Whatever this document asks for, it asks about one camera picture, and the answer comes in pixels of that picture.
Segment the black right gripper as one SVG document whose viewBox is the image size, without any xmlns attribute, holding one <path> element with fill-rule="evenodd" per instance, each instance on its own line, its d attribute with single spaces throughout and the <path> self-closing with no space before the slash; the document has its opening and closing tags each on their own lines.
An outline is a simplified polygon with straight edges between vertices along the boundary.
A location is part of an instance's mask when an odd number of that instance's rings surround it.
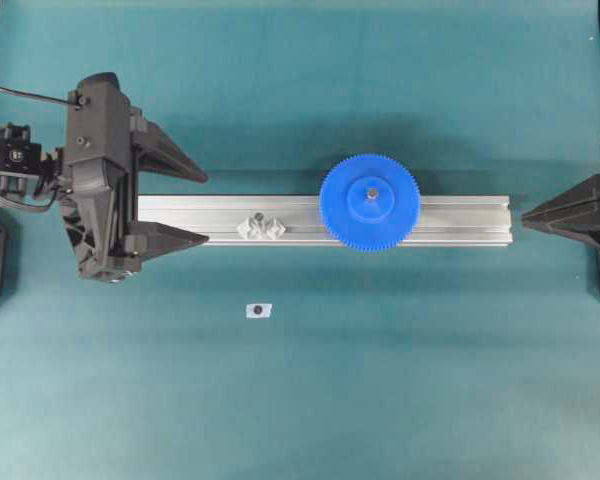
<svg viewBox="0 0 600 480">
<path fill-rule="evenodd" d="M 600 174 L 543 202 L 522 215 L 525 228 L 565 237 L 589 245 L 600 245 L 600 215 L 567 217 L 572 213 L 600 212 Z"/>
</svg>

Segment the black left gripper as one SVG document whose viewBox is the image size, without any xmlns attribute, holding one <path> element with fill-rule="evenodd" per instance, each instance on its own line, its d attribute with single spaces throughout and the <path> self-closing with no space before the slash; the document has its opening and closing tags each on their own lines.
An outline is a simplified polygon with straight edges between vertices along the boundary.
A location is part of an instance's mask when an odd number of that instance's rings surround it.
<svg viewBox="0 0 600 480">
<path fill-rule="evenodd" d="M 142 111 L 113 72 L 81 80 L 70 97 L 62 149 L 60 212 L 83 279 L 119 283 L 140 270 L 138 256 L 162 256 L 209 237 L 137 219 L 139 171 L 196 183 L 206 173 Z"/>
</svg>

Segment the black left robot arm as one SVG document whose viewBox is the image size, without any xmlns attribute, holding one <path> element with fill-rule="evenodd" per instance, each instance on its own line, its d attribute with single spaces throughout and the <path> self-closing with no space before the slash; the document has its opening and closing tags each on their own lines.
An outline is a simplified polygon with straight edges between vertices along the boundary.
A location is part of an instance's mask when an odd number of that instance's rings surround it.
<svg viewBox="0 0 600 480">
<path fill-rule="evenodd" d="M 0 207 L 44 213 L 57 204 L 83 279 L 117 283 L 144 262 L 200 246 L 206 235 L 138 213 L 139 175 L 208 177 L 122 92 L 113 72 L 68 93 L 66 141 L 45 153 L 27 125 L 0 126 Z"/>
</svg>

